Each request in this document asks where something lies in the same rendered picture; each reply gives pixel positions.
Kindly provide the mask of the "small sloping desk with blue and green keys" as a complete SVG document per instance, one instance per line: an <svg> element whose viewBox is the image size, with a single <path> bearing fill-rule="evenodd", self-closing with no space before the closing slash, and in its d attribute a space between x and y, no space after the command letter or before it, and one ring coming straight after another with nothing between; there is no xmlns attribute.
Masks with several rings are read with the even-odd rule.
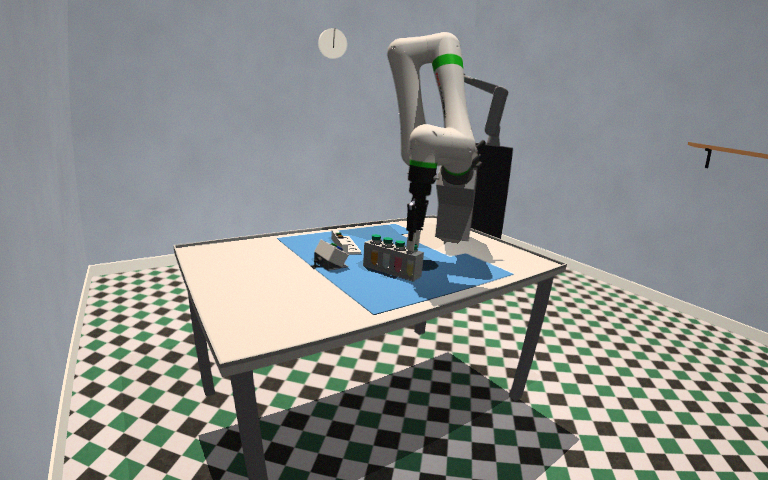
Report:
<svg viewBox="0 0 768 480"><path fill-rule="evenodd" d="M320 239L314 251L314 265L310 265L310 266L312 268L319 268L320 266L316 264L317 262L318 264L320 263L320 265L328 271L340 269L340 268L346 268L346 267L349 267L346 264L344 264L348 256L349 254L345 253L343 251L343 248L337 246L334 243L329 244Z"/></svg>

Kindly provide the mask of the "blue flat mat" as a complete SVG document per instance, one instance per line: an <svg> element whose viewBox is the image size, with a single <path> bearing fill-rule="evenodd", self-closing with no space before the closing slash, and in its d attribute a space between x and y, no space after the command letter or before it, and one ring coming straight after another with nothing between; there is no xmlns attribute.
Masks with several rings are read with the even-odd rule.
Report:
<svg viewBox="0 0 768 480"><path fill-rule="evenodd" d="M328 271L316 262L320 267L314 269L373 315L514 275L469 254L448 256L419 243L418 251L424 252L422 276L410 281L363 266L364 242L378 234L382 241L390 237L394 244L401 240L406 246L405 227L388 224L338 231L349 236L361 254L349 255L344 263L349 266L346 268ZM314 251L320 239L334 243L331 231L277 239L309 265L314 265Z"/></svg>

